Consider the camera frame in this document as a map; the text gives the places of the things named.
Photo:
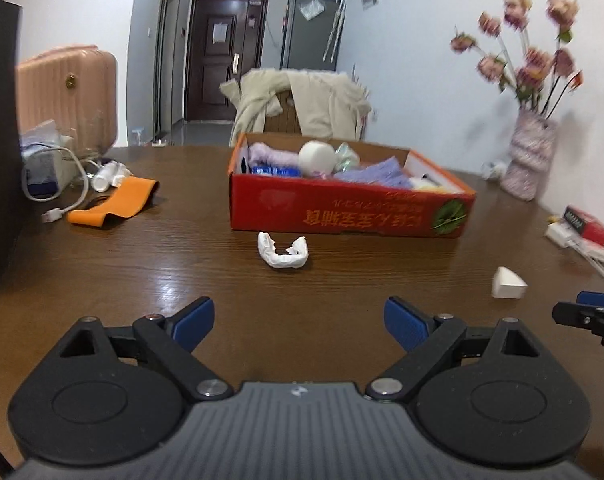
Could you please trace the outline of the yellow fluffy cloth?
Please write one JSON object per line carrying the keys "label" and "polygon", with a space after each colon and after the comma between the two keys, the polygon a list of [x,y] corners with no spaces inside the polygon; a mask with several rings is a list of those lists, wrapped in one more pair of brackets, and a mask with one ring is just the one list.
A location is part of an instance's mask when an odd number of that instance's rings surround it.
{"label": "yellow fluffy cloth", "polygon": [[455,194],[458,193],[457,188],[449,188],[446,185],[439,184],[427,176],[421,178],[409,177],[408,182],[410,188],[416,192],[439,193],[439,194]]}

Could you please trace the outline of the purple checked cloth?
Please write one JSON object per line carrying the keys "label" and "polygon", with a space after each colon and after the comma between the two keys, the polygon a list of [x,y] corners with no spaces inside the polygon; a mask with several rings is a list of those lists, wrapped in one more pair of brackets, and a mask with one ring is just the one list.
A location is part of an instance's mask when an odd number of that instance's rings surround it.
{"label": "purple checked cloth", "polygon": [[333,177],[346,183],[381,185],[386,188],[407,188],[407,190],[413,188],[409,175],[405,174],[403,167],[394,156],[378,164],[336,172]]}

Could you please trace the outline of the blue tissue pack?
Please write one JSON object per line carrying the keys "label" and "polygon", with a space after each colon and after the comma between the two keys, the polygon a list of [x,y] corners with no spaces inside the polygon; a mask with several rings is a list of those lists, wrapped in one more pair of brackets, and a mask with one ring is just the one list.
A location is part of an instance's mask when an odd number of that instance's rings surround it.
{"label": "blue tissue pack", "polygon": [[255,165],[251,167],[251,174],[268,177],[300,178],[302,171],[295,167],[277,167],[268,165]]}

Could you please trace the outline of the iridescent plastic wrap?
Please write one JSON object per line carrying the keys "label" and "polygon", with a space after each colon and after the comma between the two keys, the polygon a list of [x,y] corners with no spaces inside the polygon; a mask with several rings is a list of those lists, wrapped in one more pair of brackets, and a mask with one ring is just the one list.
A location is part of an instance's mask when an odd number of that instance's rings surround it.
{"label": "iridescent plastic wrap", "polygon": [[335,165],[333,168],[333,172],[335,174],[359,168],[360,157],[346,142],[343,142],[335,150],[334,154]]}

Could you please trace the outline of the lilac knitted sock roll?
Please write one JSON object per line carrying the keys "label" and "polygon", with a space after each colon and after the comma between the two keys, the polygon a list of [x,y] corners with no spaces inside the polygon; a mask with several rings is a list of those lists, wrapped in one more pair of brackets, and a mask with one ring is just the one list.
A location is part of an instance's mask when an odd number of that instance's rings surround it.
{"label": "lilac knitted sock roll", "polygon": [[257,142],[249,146],[249,164],[251,166],[299,168],[299,154],[276,150],[263,142]]}

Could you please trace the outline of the white foam ball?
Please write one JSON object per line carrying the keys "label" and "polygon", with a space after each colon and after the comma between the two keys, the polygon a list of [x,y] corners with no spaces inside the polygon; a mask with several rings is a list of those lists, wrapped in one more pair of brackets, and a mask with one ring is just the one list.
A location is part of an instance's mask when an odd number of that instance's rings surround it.
{"label": "white foam ball", "polygon": [[331,176],[336,164],[335,149],[323,141],[308,141],[297,153],[297,166],[304,177]]}

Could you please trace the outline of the white power strip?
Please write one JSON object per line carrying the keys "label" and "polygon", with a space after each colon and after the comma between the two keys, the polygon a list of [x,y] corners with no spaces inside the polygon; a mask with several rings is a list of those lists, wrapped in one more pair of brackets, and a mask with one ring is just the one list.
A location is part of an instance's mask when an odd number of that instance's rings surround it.
{"label": "white power strip", "polygon": [[604,263],[604,247],[579,236],[567,223],[549,223],[544,235],[560,248],[573,248],[588,258]]}

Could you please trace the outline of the white foam wedge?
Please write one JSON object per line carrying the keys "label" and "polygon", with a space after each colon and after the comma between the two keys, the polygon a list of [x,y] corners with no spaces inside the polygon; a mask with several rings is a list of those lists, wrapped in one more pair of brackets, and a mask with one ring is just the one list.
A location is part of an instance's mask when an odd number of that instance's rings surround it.
{"label": "white foam wedge", "polygon": [[526,293],[526,289],[528,284],[517,273],[506,266],[497,268],[492,281],[493,298],[519,300]]}

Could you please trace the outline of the pink textured vase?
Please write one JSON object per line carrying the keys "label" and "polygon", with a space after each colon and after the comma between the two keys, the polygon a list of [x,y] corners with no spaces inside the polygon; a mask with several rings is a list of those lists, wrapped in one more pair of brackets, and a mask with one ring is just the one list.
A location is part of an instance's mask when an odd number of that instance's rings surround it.
{"label": "pink textured vase", "polygon": [[509,164],[500,178],[503,191],[518,200],[534,200],[552,166],[557,134],[556,122],[520,108],[508,148]]}

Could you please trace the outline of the small white bottle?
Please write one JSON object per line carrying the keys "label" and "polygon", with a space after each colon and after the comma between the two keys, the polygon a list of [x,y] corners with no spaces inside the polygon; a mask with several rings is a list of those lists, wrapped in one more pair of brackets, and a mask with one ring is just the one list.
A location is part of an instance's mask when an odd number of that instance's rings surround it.
{"label": "small white bottle", "polygon": [[496,162],[485,162],[481,168],[481,176],[488,182],[500,182],[506,174],[508,165],[502,160]]}

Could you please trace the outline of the orange red cardboard box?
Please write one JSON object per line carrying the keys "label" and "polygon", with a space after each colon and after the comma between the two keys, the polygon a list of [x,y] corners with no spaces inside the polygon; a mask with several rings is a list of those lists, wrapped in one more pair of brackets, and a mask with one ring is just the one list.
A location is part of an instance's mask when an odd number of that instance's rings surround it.
{"label": "orange red cardboard box", "polygon": [[230,226],[241,231],[291,233],[375,233],[387,236],[462,235],[477,193],[414,150],[354,142],[365,165],[393,157],[409,177],[425,177],[434,191],[401,190],[334,178],[258,176],[250,148],[263,142],[298,151],[307,141],[290,133],[242,133],[228,165]]}

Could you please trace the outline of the blue pet feeder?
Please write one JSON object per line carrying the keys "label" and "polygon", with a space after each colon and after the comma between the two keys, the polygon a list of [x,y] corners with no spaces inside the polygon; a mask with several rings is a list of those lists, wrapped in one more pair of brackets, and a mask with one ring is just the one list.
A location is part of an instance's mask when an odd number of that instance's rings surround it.
{"label": "blue pet feeder", "polygon": [[149,145],[154,138],[152,131],[146,130],[144,127],[138,127],[131,129],[128,132],[128,145],[129,146],[145,146]]}

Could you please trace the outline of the dark wooden chair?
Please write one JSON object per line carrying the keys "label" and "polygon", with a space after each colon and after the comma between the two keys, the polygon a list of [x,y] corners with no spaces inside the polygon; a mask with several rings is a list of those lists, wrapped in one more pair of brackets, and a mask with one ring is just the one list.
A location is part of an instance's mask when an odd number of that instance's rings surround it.
{"label": "dark wooden chair", "polygon": [[282,112],[279,115],[265,118],[264,131],[267,133],[302,134],[302,129],[297,118],[295,103],[291,90],[277,94]]}

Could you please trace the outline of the pink hard suitcase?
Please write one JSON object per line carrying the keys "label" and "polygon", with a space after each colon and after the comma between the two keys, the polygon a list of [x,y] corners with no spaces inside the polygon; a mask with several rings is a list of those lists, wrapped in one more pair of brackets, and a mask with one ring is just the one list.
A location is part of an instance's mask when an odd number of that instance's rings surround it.
{"label": "pink hard suitcase", "polygon": [[18,130],[44,122],[78,151],[105,153],[117,139],[117,61],[94,44],[49,50],[16,66]]}

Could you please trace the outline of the white umbrella on fridge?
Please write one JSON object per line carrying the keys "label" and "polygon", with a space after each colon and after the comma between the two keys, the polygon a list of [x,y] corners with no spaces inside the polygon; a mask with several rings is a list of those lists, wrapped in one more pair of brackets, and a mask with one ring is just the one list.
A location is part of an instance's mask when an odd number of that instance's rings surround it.
{"label": "white umbrella on fridge", "polygon": [[335,56],[338,51],[338,43],[342,34],[342,27],[344,22],[345,15],[345,0],[335,0],[335,4],[337,7],[335,8],[335,13],[333,16],[333,21],[331,25],[331,31],[329,32],[328,41],[323,51],[323,62],[330,61],[333,63],[335,61]]}

